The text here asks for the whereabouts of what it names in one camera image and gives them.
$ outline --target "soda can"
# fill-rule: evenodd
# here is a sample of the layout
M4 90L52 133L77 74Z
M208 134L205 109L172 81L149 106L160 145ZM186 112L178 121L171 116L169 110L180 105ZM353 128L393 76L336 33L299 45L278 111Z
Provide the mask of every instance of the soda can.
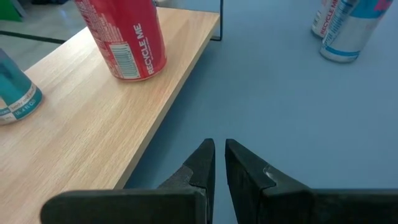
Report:
M326 36L339 2L340 0L322 0L321 8L318 10L312 23L312 32L315 35L321 38Z
M42 97L39 88L0 49L0 125L25 118Z
M151 0L75 0L113 76L139 81L165 66L156 7Z
M320 53L336 62L352 62L366 45L392 0L341 0Z

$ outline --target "barcode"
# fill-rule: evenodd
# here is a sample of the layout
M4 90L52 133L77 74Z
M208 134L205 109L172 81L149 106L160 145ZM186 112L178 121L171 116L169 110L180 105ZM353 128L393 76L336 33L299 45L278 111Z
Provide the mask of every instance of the barcode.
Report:
M316 27L318 26L318 22L321 19L321 13L318 11L317 15L315 16L315 19L313 20L313 25Z
M111 44L109 47L119 65L123 78L139 78L140 75L129 44Z

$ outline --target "wooden shelf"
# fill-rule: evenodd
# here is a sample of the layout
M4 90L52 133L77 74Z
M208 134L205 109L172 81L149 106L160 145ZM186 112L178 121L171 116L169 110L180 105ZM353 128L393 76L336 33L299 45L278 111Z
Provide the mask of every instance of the wooden shelf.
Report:
M45 99L0 127L0 223L38 223L43 203L66 190L124 186L219 21L158 14L167 65L154 78L112 77L87 28L26 71Z

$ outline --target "red can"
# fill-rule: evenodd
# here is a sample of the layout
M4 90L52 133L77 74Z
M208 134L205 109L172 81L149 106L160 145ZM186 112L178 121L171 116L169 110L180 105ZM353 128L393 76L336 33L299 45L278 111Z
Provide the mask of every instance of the red can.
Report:
M152 0L75 0L112 75L144 80L166 64Z

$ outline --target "blue floor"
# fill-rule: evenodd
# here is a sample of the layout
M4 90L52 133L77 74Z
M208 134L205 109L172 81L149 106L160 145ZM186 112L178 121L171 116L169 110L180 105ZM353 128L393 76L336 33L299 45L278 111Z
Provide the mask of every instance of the blue floor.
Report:
M322 58L317 0L226 0L224 40L199 59L126 187L156 188L216 142L214 223L236 223L224 141L314 188L398 188L398 3L351 64Z

